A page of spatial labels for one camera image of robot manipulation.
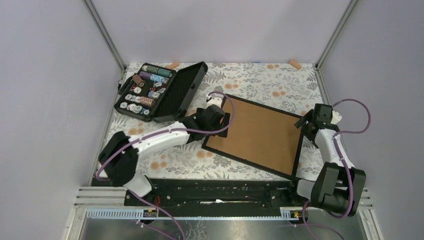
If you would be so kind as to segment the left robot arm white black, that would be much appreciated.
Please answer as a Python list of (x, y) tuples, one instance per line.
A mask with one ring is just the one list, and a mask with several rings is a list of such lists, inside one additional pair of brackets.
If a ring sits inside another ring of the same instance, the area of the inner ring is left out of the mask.
[(206, 103), (206, 108), (198, 108), (196, 113), (152, 132), (138, 135), (116, 132), (99, 154), (95, 178), (113, 187), (126, 188), (144, 206), (152, 204), (154, 186), (145, 174), (136, 170), (139, 158), (208, 136), (225, 136), (236, 116), (235, 110), (227, 113), (222, 109), (224, 103), (232, 103), (231, 98), (213, 91), (207, 95)]

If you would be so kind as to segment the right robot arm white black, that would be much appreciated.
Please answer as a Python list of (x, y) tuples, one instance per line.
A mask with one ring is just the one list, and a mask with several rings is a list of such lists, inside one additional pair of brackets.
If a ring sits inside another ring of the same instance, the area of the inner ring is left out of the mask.
[(320, 151), (323, 166), (315, 181), (295, 180), (286, 198), (293, 206), (309, 200), (312, 207), (334, 217), (352, 217), (357, 212), (367, 176), (352, 164), (342, 148), (342, 131), (334, 122), (334, 115), (331, 105), (317, 103), (295, 123)]

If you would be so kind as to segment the floral patterned table mat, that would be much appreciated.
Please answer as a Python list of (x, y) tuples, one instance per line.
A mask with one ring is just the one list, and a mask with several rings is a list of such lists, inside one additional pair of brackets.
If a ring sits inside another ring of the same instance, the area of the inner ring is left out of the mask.
[[(304, 115), (322, 103), (321, 82), (311, 63), (297, 70), (287, 63), (209, 63), (187, 112), (206, 106), (213, 91)], [(138, 161), (137, 170), (153, 178), (278, 180), (277, 175), (202, 149), (200, 141), (159, 151)]]

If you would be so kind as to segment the right wooden cork piece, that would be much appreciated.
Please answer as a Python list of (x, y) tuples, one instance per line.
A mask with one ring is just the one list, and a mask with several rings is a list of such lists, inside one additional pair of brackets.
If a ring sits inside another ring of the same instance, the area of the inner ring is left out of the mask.
[(293, 60), (293, 59), (290, 59), (288, 61), (288, 64), (291, 65), (296, 70), (300, 70), (302, 68), (302, 65), (300, 63), (298, 63), (297, 61)]

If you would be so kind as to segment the wooden cork piece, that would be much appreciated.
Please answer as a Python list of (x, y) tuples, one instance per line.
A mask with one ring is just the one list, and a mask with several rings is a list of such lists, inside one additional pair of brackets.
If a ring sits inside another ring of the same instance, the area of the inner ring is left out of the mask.
[(300, 70), (302, 68), (302, 65), (300, 63), (298, 63), (297, 61), (293, 60), (293, 59), (290, 59), (288, 61), (288, 64), (291, 65), (296, 70)]
[(179, 62), (172, 62), (172, 63), (166, 65), (165, 67), (167, 69), (172, 69), (173, 70), (173, 69), (176, 69), (179, 66), (180, 66), (180, 63)]

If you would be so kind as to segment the black open poker chip case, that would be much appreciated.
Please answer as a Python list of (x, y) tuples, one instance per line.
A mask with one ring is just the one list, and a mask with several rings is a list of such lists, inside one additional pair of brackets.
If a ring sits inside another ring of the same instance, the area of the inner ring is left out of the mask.
[(144, 63), (118, 91), (114, 109), (144, 122), (182, 118), (208, 71), (201, 61), (180, 70)]

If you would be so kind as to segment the left wooden cork piece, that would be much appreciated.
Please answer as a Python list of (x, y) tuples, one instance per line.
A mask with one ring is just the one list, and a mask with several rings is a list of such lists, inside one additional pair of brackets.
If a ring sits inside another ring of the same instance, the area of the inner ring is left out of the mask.
[(180, 63), (179, 62), (172, 62), (172, 63), (166, 65), (165, 67), (167, 69), (172, 69), (173, 70), (173, 69), (176, 69), (179, 66), (180, 66)]

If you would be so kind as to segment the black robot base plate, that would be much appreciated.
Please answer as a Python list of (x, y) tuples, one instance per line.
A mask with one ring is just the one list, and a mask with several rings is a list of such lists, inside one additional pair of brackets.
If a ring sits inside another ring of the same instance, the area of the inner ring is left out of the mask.
[(169, 212), (187, 215), (270, 216), (279, 208), (302, 208), (287, 180), (213, 180), (152, 178), (153, 190), (143, 199)]

